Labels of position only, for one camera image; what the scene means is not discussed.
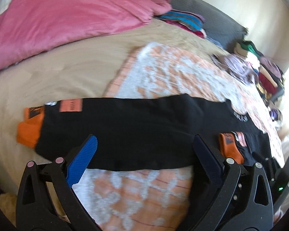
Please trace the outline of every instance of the green cloth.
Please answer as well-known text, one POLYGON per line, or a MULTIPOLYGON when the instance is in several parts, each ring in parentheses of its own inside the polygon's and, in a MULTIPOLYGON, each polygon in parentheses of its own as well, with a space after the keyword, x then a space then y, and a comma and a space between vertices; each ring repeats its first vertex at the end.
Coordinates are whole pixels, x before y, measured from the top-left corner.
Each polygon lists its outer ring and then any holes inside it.
POLYGON ((240 45, 241 45, 242 49, 245 49, 249 52, 252 52, 255 56, 257 56, 258 59, 260 58, 260 55, 258 55, 256 53, 256 51, 253 49, 253 47, 250 44, 245 45, 244 43, 241 43, 240 45))

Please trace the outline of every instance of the patterned blanket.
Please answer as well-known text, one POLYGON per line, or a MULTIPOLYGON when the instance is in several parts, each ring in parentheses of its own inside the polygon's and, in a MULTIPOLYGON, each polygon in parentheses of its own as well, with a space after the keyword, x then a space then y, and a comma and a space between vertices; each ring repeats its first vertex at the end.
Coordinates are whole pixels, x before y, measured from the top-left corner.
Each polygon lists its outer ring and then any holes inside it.
MULTIPOLYGON (((267 132, 272 155, 283 164, 281 142, 254 85, 246 86, 192 53, 150 43, 131 53, 104 96, 157 98, 188 93, 210 101, 230 99, 267 132)), ((192 168, 112 172, 87 169, 73 186, 104 231, 175 230, 188 209, 192 168)))

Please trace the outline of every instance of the gray headboard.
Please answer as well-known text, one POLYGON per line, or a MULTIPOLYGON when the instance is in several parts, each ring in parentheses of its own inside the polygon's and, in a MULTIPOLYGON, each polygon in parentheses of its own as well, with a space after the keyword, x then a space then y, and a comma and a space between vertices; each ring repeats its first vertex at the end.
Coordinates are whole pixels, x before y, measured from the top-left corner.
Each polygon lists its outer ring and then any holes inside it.
POLYGON ((242 41, 247 29, 231 17, 202 0, 171 0, 174 9, 189 11, 205 18, 203 25, 207 35, 219 41, 224 48, 233 53, 237 41, 242 41))

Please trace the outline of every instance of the blue striped fabric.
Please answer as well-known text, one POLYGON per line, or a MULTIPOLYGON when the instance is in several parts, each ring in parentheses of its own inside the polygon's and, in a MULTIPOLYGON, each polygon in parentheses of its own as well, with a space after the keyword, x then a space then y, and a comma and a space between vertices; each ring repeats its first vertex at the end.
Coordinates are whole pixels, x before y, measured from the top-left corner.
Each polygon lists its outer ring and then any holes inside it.
POLYGON ((161 16, 156 16, 155 18, 160 20, 170 20, 179 22, 192 31, 199 31, 202 29, 202 20, 188 12, 179 12, 179 11, 169 11, 161 16))

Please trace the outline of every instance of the orange label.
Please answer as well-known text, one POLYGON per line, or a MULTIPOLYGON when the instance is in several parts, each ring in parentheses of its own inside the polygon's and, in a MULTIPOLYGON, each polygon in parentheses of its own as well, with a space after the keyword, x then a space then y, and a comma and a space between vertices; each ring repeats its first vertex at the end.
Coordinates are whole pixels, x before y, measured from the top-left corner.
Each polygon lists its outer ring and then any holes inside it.
POLYGON ((82 99, 63 100, 60 102, 60 112, 81 112, 82 99))

